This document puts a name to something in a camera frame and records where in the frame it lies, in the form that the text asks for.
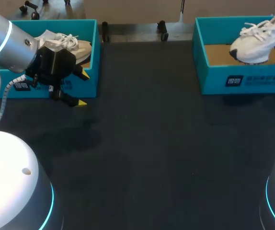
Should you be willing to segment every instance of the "shoe box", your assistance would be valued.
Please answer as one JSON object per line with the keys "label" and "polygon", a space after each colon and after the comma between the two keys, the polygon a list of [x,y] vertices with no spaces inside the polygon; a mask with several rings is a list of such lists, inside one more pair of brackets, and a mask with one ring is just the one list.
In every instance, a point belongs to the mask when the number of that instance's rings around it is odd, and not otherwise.
{"label": "shoe box", "polygon": [[258,24],[272,16],[196,18],[193,56],[202,94],[275,93],[275,48],[260,65],[236,61],[230,45],[244,23]]}
{"label": "shoe box", "polygon": [[[55,33],[72,34],[79,40],[92,43],[92,54],[89,63],[82,65],[90,79],[83,81],[75,75],[69,75],[61,84],[61,89],[73,97],[93,98],[97,94],[98,71],[100,62],[100,37],[96,20],[28,20],[12,21],[13,24],[33,37],[40,36],[46,29]],[[0,68],[2,98],[3,90],[13,79],[23,73],[13,73]],[[33,88],[26,83],[17,83],[9,92],[8,98],[48,98],[49,86],[38,84]]]}

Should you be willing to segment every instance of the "chair wheel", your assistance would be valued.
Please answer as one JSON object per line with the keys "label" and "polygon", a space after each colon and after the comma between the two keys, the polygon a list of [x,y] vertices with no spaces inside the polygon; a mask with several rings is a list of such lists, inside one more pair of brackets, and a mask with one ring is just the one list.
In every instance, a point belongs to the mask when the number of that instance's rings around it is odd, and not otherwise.
{"label": "chair wheel", "polygon": [[31,14],[31,19],[32,20],[39,20],[40,19],[40,14],[38,12],[33,12]]}
{"label": "chair wheel", "polygon": [[19,9],[21,10],[22,13],[27,13],[28,11],[28,7],[25,5],[21,6]]}
{"label": "chair wheel", "polygon": [[161,41],[166,42],[168,39],[168,33],[162,33],[161,34]]}

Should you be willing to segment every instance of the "printed logo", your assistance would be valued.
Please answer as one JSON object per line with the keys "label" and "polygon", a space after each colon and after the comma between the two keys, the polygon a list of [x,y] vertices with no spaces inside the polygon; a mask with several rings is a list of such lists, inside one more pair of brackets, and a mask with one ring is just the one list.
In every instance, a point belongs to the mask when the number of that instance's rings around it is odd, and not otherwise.
{"label": "printed logo", "polygon": [[228,86],[240,86],[243,80],[243,75],[230,75],[226,81],[226,87]]}
{"label": "printed logo", "polygon": [[31,91],[30,86],[27,83],[25,83],[24,81],[15,83],[14,89],[16,91]]}

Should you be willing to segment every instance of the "table surface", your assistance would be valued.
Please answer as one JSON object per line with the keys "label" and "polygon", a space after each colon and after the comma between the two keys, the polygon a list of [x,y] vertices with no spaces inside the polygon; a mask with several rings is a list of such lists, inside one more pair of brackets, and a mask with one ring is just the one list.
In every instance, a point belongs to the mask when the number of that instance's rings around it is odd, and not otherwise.
{"label": "table surface", "polygon": [[202,96],[191,46],[103,45],[86,107],[8,101],[0,130],[35,151],[66,230],[262,229],[275,96]]}

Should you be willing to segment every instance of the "glowing blue light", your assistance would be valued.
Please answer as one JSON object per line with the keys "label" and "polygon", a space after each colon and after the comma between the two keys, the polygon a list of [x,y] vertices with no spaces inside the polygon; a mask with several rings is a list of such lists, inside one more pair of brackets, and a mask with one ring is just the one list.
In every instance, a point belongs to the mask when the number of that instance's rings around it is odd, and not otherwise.
{"label": "glowing blue light", "polygon": [[270,210],[271,210],[273,216],[275,217],[275,214],[274,214],[274,212],[273,212],[273,210],[272,210],[272,208],[271,208],[271,206],[270,206],[270,202],[268,201],[268,197],[267,197],[267,183],[268,183],[268,179],[267,179],[266,188],[265,188],[266,201],[267,201],[268,207],[270,208]]}
{"label": "glowing blue light", "polygon": [[0,52],[2,51],[2,49],[4,48],[5,44],[7,43],[7,41],[9,40],[9,37],[11,35],[12,32],[12,23],[9,21],[9,29],[7,32],[7,35],[5,36],[4,41],[2,42],[1,46],[0,46]]}
{"label": "glowing blue light", "polygon": [[52,184],[50,184],[50,185],[51,185],[51,190],[52,190],[52,201],[51,201],[51,207],[50,207],[49,213],[48,213],[48,215],[47,215],[47,217],[46,217],[46,219],[45,219],[45,221],[44,221],[43,225],[40,227],[40,229],[39,229],[39,230],[43,230],[43,228],[44,228],[44,227],[45,227],[45,225],[47,224],[47,222],[48,222],[48,220],[49,220],[49,218],[50,218],[51,212],[52,212],[53,202],[54,202],[54,200],[55,200],[55,194],[54,194],[54,192],[53,192],[53,187],[52,187]]}

